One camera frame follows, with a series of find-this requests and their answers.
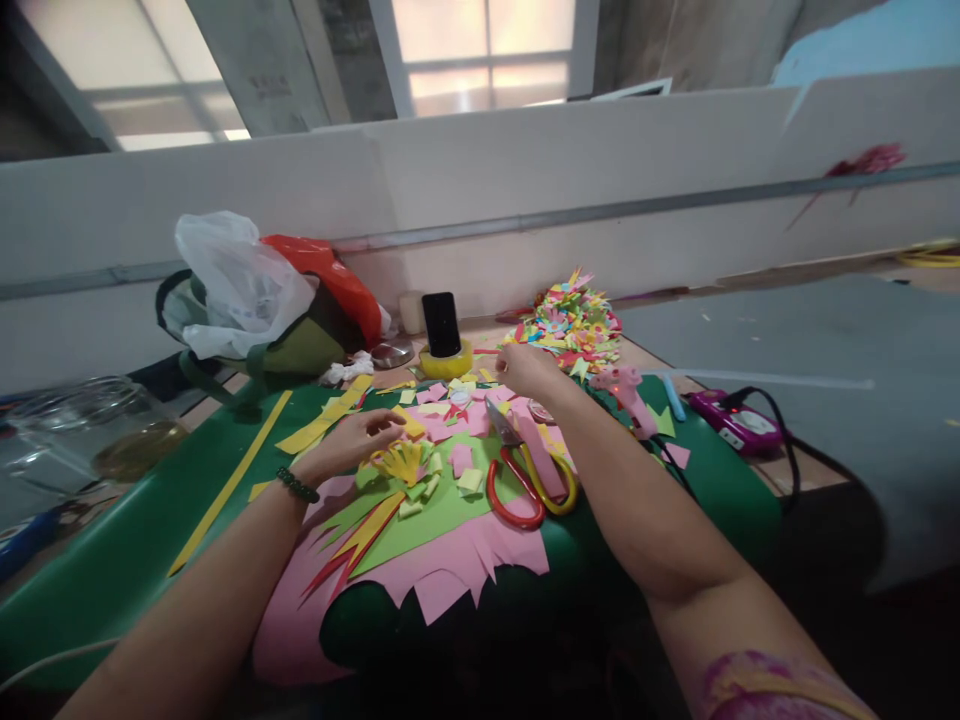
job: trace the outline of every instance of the red scissors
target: red scissors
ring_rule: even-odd
[[[500,459],[503,460],[507,467],[513,471],[513,474],[517,476],[517,480],[520,481],[527,496],[533,501],[533,506],[536,508],[536,513],[533,517],[520,517],[507,510],[503,503],[500,502],[500,498],[497,497],[496,488],[497,471],[500,468],[500,463],[494,458],[490,461],[490,470],[487,472],[487,498],[493,506],[493,511],[503,518],[505,522],[516,528],[521,530],[536,530],[543,524],[543,520],[547,516],[547,510],[554,515],[566,515],[573,510],[577,504],[579,491],[577,482],[573,477],[573,470],[570,469],[570,464],[563,456],[550,453],[550,457],[566,479],[567,487],[569,488],[566,499],[557,505],[543,489],[543,484],[540,482],[540,475],[537,473],[537,468],[533,464],[533,458],[530,456],[530,450],[527,448],[526,443],[523,442],[523,439],[517,434],[510,423],[507,422],[503,413],[494,407],[489,398],[486,398],[486,405],[487,414],[490,416],[493,427],[500,436],[500,442],[503,443],[503,447],[500,448]],[[529,473],[517,462],[513,454],[514,449],[520,451]]]

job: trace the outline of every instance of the blue marker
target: blue marker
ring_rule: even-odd
[[[673,378],[669,375],[664,375],[661,380],[663,380],[663,389],[667,391],[667,400],[670,402],[670,409],[673,410],[673,416],[678,422],[685,422],[687,414],[683,411],[683,403],[680,402],[677,389],[673,386]]]

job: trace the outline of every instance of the hand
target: hand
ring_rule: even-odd
[[[304,485],[317,487],[324,480],[356,467],[403,435],[406,420],[391,410],[371,410],[348,415],[317,447],[292,468]]]
[[[541,404],[546,404],[570,382],[557,367],[553,355],[525,343],[503,346],[497,356],[497,379],[517,395],[533,398]]]

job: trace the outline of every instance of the plastic bag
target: plastic bag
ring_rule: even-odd
[[[390,314],[360,278],[340,262],[326,240],[269,235],[263,242],[289,260],[302,273],[313,273],[330,290],[347,316],[360,326],[367,349],[380,342],[390,328]]]
[[[177,249],[207,297],[207,324],[189,325],[183,339],[201,360],[239,360],[279,338],[310,307],[315,288],[273,248],[257,226],[232,212],[183,215]]]

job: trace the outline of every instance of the green bead bracelet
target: green bead bracelet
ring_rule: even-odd
[[[302,482],[297,480],[293,473],[287,468],[280,466],[280,469],[277,470],[277,478],[280,480],[280,482],[287,486],[287,489],[290,490],[290,492],[292,492],[301,500],[306,500],[311,505],[313,503],[320,502],[320,493],[311,487],[307,487]]]

